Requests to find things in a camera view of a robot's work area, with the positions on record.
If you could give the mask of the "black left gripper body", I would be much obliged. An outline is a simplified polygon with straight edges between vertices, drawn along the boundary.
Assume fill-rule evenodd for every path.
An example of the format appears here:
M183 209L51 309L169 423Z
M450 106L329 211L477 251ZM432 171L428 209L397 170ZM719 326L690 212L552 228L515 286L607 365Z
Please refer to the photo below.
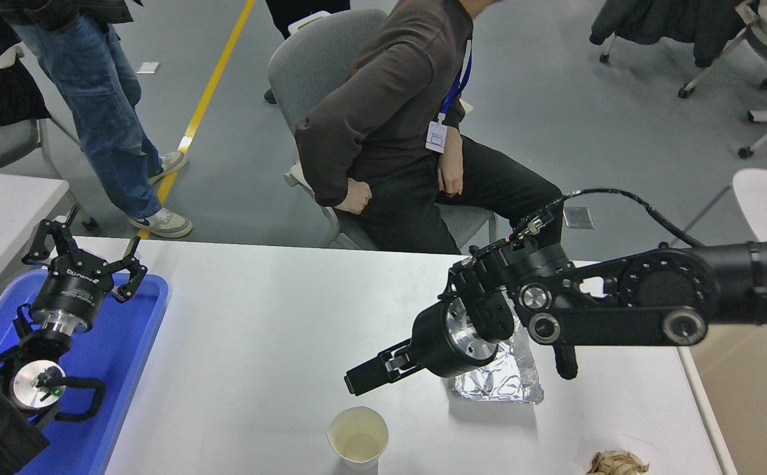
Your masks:
M76 265L67 255L52 259L48 276L30 305L28 315L41 325L58 311L82 321L82 329L93 328L107 292L113 288L111 273L103 273L106 260L80 255Z

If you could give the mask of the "person's left hand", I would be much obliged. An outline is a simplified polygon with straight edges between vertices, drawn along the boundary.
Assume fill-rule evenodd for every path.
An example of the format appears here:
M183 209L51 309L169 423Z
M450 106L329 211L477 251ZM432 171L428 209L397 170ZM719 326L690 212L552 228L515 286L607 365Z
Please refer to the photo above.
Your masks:
M438 160L438 189L448 197L462 195L464 157L459 148L447 148Z

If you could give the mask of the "person's right hand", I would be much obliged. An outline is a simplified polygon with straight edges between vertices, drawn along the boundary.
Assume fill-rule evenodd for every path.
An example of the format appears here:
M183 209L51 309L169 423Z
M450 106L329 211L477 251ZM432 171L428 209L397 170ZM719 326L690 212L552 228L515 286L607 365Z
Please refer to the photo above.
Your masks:
M351 214L362 214L371 199L371 188L365 181L347 178L347 195L335 208Z

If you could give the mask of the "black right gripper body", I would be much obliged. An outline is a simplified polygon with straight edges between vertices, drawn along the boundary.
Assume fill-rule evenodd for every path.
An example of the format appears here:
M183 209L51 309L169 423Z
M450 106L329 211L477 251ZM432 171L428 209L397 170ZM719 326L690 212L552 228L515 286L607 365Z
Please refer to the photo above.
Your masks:
M474 342L465 316L437 301L413 324L413 361L439 377L462 375L474 369L468 346Z

